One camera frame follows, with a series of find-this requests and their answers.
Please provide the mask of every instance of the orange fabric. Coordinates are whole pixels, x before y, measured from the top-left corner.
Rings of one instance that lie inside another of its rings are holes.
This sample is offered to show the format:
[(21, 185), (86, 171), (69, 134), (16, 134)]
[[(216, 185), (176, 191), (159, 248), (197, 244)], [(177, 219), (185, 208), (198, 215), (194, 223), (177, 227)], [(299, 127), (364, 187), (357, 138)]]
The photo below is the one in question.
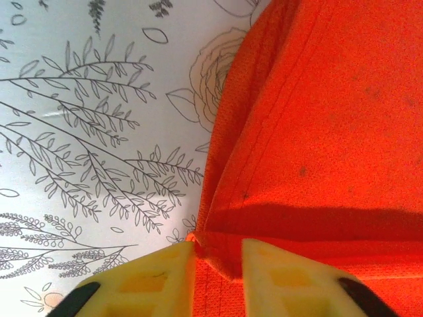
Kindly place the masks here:
[(198, 226), (195, 316), (244, 316), (241, 241), (361, 277), (423, 316), (423, 4), (274, 0), (225, 84)]

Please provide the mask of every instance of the fern drawing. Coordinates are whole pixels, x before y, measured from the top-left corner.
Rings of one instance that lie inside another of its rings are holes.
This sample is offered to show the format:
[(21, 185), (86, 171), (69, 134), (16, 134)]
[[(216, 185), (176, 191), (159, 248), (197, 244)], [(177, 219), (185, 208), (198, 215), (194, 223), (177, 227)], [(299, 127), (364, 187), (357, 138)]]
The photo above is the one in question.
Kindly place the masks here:
[[(203, 175), (179, 147), (171, 153), (156, 145), (149, 155), (116, 154), (129, 141), (125, 132), (140, 126), (130, 106), (156, 96), (150, 83), (141, 80), (153, 72), (146, 56), (133, 57), (132, 42), (122, 58), (115, 58), (115, 40), (112, 35), (100, 52), (89, 37), (79, 53), (68, 41), (63, 65), (42, 56), (16, 77), (0, 79), (0, 85), (26, 95), (28, 107), (0, 100), (5, 118), (16, 118), (0, 123), (0, 137), (4, 152), (24, 161), (47, 198), (59, 197), (74, 217), (131, 219), (135, 226), (160, 234), (163, 221), (181, 205), (183, 186), (201, 185)], [(35, 111), (40, 103), (56, 107), (60, 116), (55, 124)], [(32, 125), (44, 131), (31, 135)]]
[(104, 12), (105, 0), (92, 0), (88, 4), (89, 16), (93, 18), (95, 32), (100, 36), (100, 21)]
[[(0, 246), (0, 279), (10, 279), (46, 267), (60, 270), (59, 277), (79, 277), (96, 274), (128, 261), (122, 252), (133, 245), (91, 246), (79, 241), (83, 229), (53, 215), (44, 215), (44, 220), (16, 213), (2, 213), (0, 236), (19, 237), (35, 248)], [(58, 252), (67, 252), (67, 262), (55, 263)]]

